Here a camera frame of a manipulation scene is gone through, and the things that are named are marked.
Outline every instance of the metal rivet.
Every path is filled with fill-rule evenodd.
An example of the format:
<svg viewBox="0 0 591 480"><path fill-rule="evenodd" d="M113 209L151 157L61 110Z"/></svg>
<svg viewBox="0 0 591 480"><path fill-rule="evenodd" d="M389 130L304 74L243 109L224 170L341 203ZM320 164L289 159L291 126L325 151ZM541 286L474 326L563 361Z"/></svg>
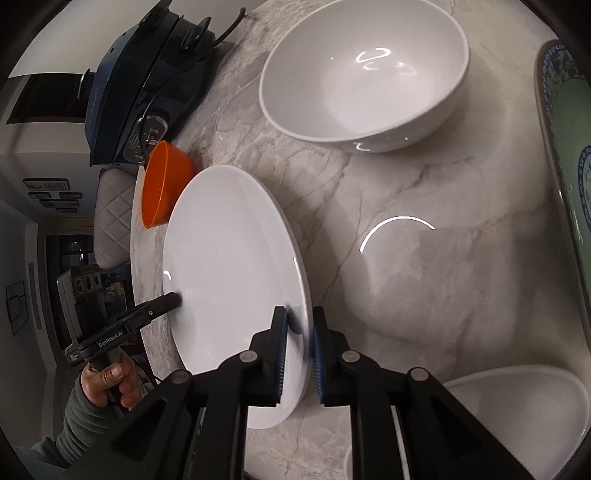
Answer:
<svg viewBox="0 0 591 480"><path fill-rule="evenodd" d="M361 358L361 356L355 350L347 350L346 352L343 352L341 358L348 364L354 364Z"/></svg>
<svg viewBox="0 0 591 480"><path fill-rule="evenodd" d="M256 353L254 350L244 350L240 354L240 360L246 364L249 364L250 362L254 362L254 360L256 360L257 358L258 358L258 353Z"/></svg>
<svg viewBox="0 0 591 480"><path fill-rule="evenodd" d="M417 382L424 382L427 378L429 378L429 372L427 372L424 368L413 368L410 371L410 376Z"/></svg>
<svg viewBox="0 0 591 480"><path fill-rule="evenodd" d="M170 375L172 383L182 384L191 378L191 375L186 370L177 370Z"/></svg>

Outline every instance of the bowl rim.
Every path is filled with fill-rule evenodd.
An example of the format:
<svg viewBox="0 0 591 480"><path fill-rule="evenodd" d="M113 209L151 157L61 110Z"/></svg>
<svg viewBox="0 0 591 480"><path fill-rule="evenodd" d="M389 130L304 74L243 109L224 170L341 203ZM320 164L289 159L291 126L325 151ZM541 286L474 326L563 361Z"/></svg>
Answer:
<svg viewBox="0 0 591 480"><path fill-rule="evenodd" d="M300 135L297 134L295 132L292 132L290 130L288 130L287 128L282 127L281 125L279 125L271 116L271 114L267 111L267 107L265 106L265 102L263 100L263 92L262 92L262 85L263 85L263 81L265 80L265 74L267 72L267 67L269 65L269 62L271 61L271 59L273 58L273 55L275 54L277 48L285 41L285 39L288 37L288 35L292 32L292 30L295 30L297 27L300 26L301 23L303 23L305 20L307 20L309 17L311 17L312 15L318 13L320 10L323 10L325 8L328 8L334 4L340 3L340 2L346 2L346 1L351 1L351 0L335 0L333 2L330 2L316 10L314 10L313 12L309 13L308 15L306 15L304 18L302 18L301 20L299 20L298 23L296 23L295 25L293 25L293 27L291 27L279 40L279 42L277 42L277 44L273 47L273 49L271 50L271 53L269 54L269 56L267 57L267 60L265 61L265 66L262 69L261 72L261 80L259 81L259 104L261 106L261 109L267 119L267 121L273 125L277 130L285 133L286 135L289 135L290 137L296 138L298 140L303 140L303 141L307 141L307 142L315 142L315 143L338 143L338 142L349 142L349 141L354 141L354 140L361 140L361 139L365 139L368 137L373 137L375 135L379 135L379 134L383 134L385 132L391 131L395 128L401 127L402 125L406 125L409 124L410 122L418 119L419 117L425 115L427 112L429 112L430 110L434 109L437 105L443 103L447 98L449 98L449 96L460 86L460 84L463 82L464 78L466 77L466 73L468 70L468 66L470 64L470 46L468 45L468 40L466 38L466 33L464 32L464 29L462 28L462 26L458 23L458 21L451 16L446 10L444 10L442 7L440 7L439 5L435 5L433 3L431 3L428 0L415 0L415 1L420 1L424 4L427 4L430 7L435 8L436 10L439 10L440 12L442 12L447 18L448 20L450 20L453 25L456 27L457 31L460 34L460 37L462 39L462 46L463 46L463 54L464 54L464 61L462 64L462 67L460 69L460 73L458 75L458 78L456 79L455 82L452 83L452 85L448 88L448 90L441 95L437 100L430 102L429 105L427 105L425 108L417 111L416 113L410 115L407 118L404 118L400 121L397 121L393 124L390 125L384 125L383 127L380 127L378 129L375 130L371 130L369 132L363 133L363 134L359 134L355 137L310 137L308 135Z"/></svg>

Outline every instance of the cable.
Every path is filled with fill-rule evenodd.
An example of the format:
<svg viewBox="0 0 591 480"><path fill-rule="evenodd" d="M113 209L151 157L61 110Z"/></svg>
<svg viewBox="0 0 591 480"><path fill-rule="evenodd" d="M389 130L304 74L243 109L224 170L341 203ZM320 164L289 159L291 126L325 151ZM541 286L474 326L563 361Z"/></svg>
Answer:
<svg viewBox="0 0 591 480"><path fill-rule="evenodd" d="M159 97L159 95L162 92L162 90L164 89L164 87L166 87L166 85L171 80L173 80L173 79L179 77L180 75L186 73L187 71L191 70L195 66L195 63L198 63L200 61L203 61L207 57L209 57L213 53L213 51L215 50L215 48L221 42L223 42L228 37L228 35L230 33L232 33L236 29L236 27L240 24L240 22L242 21L242 19L245 16L246 16L246 8L242 7L240 9L240 12L238 14L238 17L236 17L236 20L234 20L234 22L232 23L232 25L230 25L226 29L226 31L222 35L220 35L220 37L216 41L213 42L213 45L211 46L211 48L209 48L209 50L207 50L205 53L203 53L202 55L200 55L197 59L192 58L191 60L189 60L185 66L183 66L180 70L176 71L167 80L165 80L164 83L160 86L160 88L158 88L158 90L156 91L156 93L154 94L154 96L150 99L150 101L148 102L148 105L144 109L144 113L142 113L142 116L139 119L138 136L139 136L139 146L142 149L142 156L144 158L143 162L146 163L148 161L148 148L147 148L146 142L144 140L144 124L145 124L146 117L148 115L148 111L150 110L150 107L152 107L152 104L154 103L154 101L156 100L156 98Z"/></svg>

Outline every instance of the marble tabletop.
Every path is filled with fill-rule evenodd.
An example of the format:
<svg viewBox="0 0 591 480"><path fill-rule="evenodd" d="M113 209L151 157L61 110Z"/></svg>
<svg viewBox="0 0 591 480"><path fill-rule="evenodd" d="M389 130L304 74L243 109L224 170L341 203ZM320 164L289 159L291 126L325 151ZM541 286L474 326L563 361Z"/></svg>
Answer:
<svg viewBox="0 0 591 480"><path fill-rule="evenodd" d="M283 135L258 103L273 46L326 3L269 0L249 14L176 144L195 162L233 164L264 182L297 238L313 303L382 367L422 366L447 381L551 364L591 386L535 107L534 60L553 33L518 0L437 0L470 44L460 106L416 145L349 154ZM141 225L143 178L140 169L131 236L136 301L162 293L166 233ZM384 223L361 252L372 229L396 217L414 219ZM165 317L142 335L157 376L182 367ZM248 432L248 472L261 480L342 478L349 413L319 405L313 383L288 420Z"/></svg>

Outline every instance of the orange bowl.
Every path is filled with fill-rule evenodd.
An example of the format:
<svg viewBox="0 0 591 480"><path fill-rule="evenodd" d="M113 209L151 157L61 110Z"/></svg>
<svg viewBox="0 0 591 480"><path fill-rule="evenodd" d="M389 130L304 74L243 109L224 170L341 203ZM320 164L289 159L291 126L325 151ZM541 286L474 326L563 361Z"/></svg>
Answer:
<svg viewBox="0 0 591 480"><path fill-rule="evenodd" d="M160 141L148 160L142 189L142 223L150 228L170 220L181 192L195 176L189 156L179 148Z"/></svg>

